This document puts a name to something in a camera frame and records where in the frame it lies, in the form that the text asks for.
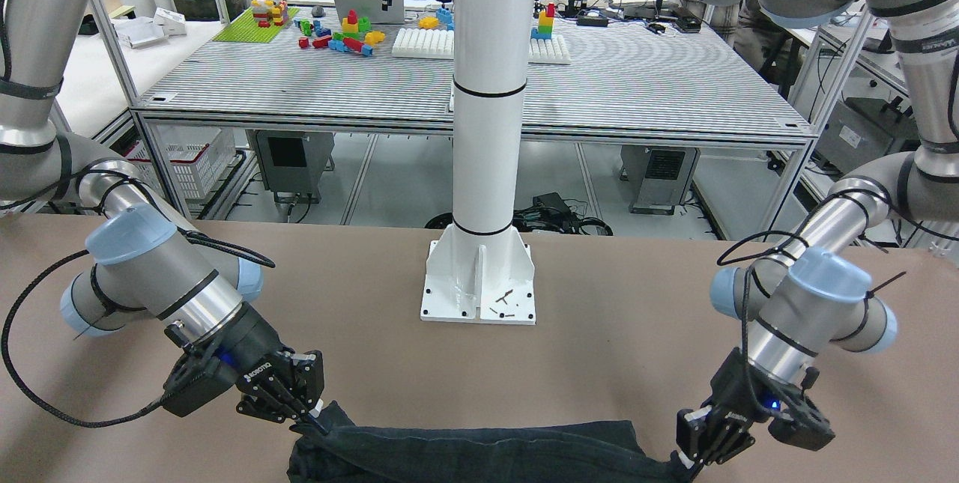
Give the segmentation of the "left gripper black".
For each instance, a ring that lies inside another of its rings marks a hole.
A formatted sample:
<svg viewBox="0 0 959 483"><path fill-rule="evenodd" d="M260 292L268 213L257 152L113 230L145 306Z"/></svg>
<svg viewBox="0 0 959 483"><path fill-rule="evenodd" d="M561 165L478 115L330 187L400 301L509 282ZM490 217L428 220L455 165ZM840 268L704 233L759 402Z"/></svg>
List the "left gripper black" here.
<svg viewBox="0 0 959 483"><path fill-rule="evenodd" d="M781 443L820 450L835 439L829 420L805 390L782 382L747 363L735 347L710 380L712 394L696 410L676 416L676 445L669 455L673 473L691 473L692 467L723 464L756 442L754 424L768 424Z"/></svg>

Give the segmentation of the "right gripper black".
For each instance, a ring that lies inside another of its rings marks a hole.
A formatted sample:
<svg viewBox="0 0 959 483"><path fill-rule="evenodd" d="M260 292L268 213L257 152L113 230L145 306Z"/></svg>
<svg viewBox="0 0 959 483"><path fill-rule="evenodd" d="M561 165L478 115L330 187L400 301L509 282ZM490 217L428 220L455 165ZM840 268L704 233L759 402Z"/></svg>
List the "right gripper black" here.
<svg viewBox="0 0 959 483"><path fill-rule="evenodd" d="M281 424L293 419L309 432L326 436L332 419L321 400L321 351L297 353L250 303L206 337L185 344L163 384L162 407L185 417L236 387L236 411Z"/></svg>

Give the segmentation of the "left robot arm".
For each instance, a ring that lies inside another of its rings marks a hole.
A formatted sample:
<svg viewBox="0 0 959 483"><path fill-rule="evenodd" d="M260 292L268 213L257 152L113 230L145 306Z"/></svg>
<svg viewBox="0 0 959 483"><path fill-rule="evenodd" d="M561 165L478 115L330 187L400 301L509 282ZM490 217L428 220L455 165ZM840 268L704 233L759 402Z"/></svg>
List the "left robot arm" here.
<svg viewBox="0 0 959 483"><path fill-rule="evenodd" d="M823 448L833 432L806 395L819 351L833 343L874 353L897 329L894 313L870 295L872 278L841 257L843 248L890 216L957 221L958 0L758 0L784 27L818 25L854 1L888 23L920 145L837 180L803 223L750 266L722 264L710 299L739 320L740 341L702 407L678 412L676 442L692 479L750 448L757 422L782 443Z"/></svg>

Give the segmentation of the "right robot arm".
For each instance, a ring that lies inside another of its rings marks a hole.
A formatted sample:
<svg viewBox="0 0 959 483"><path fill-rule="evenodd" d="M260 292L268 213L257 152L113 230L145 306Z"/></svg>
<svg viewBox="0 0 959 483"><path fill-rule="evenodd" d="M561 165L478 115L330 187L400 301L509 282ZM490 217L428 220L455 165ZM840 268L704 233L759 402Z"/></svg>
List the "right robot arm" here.
<svg viewBox="0 0 959 483"><path fill-rule="evenodd" d="M57 124L64 73L99 0L2 0L2 207L66 203L105 216L92 265L65 289L63 319L105 336L158 320L181 349L157 408L185 417L230 389L240 414L321 433L322 356L285 346L250 303L270 259L196 230L119 152Z"/></svg>

